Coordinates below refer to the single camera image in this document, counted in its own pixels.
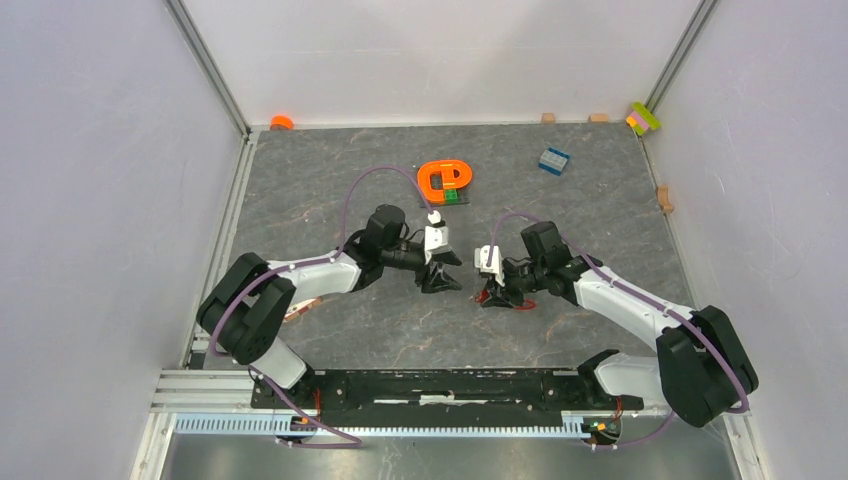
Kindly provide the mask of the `orange round cap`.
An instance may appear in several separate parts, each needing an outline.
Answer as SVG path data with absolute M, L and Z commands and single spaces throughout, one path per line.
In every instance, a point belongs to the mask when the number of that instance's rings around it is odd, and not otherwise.
M 269 129 L 276 130 L 292 130 L 294 128 L 294 122 L 291 118 L 285 115 L 275 115 L 271 118 L 269 123 Z

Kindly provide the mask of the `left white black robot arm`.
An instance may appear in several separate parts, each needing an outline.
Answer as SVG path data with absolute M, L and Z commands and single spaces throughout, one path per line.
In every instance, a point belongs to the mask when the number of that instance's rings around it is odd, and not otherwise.
M 253 252 L 239 256 L 201 302 L 195 321 L 237 364 L 276 384 L 290 407 L 306 405 L 314 394 L 308 364 L 278 334 L 289 308 L 301 301 L 363 290 L 385 269 L 409 271 L 424 294 L 458 291 L 445 269 L 462 261 L 449 244 L 449 228 L 439 212 L 428 216 L 424 237 L 405 237 L 405 213 L 380 205 L 364 228 L 324 255 L 290 262 L 266 261 Z

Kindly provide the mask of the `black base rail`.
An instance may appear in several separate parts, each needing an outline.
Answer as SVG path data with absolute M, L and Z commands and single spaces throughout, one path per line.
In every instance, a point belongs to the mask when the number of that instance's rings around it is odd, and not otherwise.
M 326 369 L 286 395 L 336 427 L 555 427 L 564 411 L 640 411 L 642 398 L 605 392 L 605 350 L 572 368 Z

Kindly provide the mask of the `dark flat base plate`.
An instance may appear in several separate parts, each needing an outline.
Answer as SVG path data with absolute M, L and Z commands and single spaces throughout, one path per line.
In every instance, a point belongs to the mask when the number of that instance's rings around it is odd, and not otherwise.
M 470 203 L 471 203 L 471 200 L 470 200 L 470 198 L 469 198 L 469 197 L 459 197 L 458 199 L 448 200 L 448 201 L 446 201 L 446 202 L 427 202 L 427 203 L 422 202 L 422 201 L 419 199 L 419 201 L 418 201 L 418 206 L 419 206 L 420 208 L 425 208 L 425 209 L 426 209 L 426 208 L 427 208 L 427 206 L 429 205 L 429 206 L 430 206 L 431 208 L 433 208 L 433 209 L 439 209 L 439 208 L 445 208 L 445 207 L 453 207 L 453 206 L 460 206 L 460 205 L 468 205 L 468 204 L 470 204 Z

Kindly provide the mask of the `blue toy brick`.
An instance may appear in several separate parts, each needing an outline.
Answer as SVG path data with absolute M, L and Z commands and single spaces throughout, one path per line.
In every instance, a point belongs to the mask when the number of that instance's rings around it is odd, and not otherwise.
M 570 161 L 570 155 L 554 148 L 547 148 L 538 160 L 537 166 L 556 176 L 561 176 Z

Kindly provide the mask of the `curved wooden block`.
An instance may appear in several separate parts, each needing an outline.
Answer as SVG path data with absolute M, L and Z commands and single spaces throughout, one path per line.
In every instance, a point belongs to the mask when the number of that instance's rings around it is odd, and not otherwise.
M 671 214 L 675 210 L 667 185 L 660 185 L 656 188 L 656 198 L 663 215 Z

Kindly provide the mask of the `multicolour toy brick stack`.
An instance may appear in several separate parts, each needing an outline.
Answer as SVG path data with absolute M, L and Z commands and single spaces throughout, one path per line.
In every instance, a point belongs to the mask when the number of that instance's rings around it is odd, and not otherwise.
M 625 122 L 639 137 L 648 132 L 659 130 L 662 126 L 661 122 L 641 102 L 631 104 L 631 110 L 626 116 Z

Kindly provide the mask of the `red wooden box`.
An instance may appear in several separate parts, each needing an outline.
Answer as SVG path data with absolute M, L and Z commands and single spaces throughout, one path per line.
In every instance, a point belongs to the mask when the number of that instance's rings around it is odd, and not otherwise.
M 322 298 L 321 297 L 315 297 L 315 298 L 310 298 L 310 299 L 307 299 L 307 300 L 300 301 L 296 304 L 293 304 L 288 308 L 288 310 L 287 310 L 287 312 L 286 312 L 286 314 L 283 318 L 283 322 L 284 323 L 291 322 L 295 318 L 305 314 L 306 312 L 315 308 L 316 306 L 320 305 L 321 303 L 322 303 Z

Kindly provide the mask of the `red key with cord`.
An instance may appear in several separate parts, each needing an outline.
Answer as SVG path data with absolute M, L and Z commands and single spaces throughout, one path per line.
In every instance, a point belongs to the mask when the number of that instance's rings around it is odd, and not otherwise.
M 536 302 L 533 301 L 533 300 L 530 300 L 530 299 L 525 299 L 525 300 L 522 301 L 522 303 L 520 305 L 516 306 L 516 305 L 510 304 L 506 300 L 503 300 L 503 303 L 501 305 L 480 305 L 480 306 L 483 307 L 483 308 L 503 307 L 503 308 L 509 308 L 509 309 L 513 309 L 513 310 L 517 310 L 517 311 L 529 311 L 529 310 L 533 310 L 533 309 L 536 308 Z

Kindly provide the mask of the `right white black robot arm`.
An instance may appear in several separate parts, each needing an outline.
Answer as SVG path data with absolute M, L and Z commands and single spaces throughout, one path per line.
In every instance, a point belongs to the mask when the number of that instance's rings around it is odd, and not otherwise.
M 617 350 L 580 366 L 580 400 L 602 408 L 615 397 L 666 405 L 693 427 L 743 414 L 759 379 L 729 316 L 708 305 L 694 309 L 627 281 L 601 261 L 568 244 L 551 221 L 521 232 L 527 255 L 502 255 L 495 242 L 476 248 L 474 266 L 485 279 L 485 307 L 517 309 L 530 293 L 547 292 L 599 314 L 648 345 L 651 357 Z

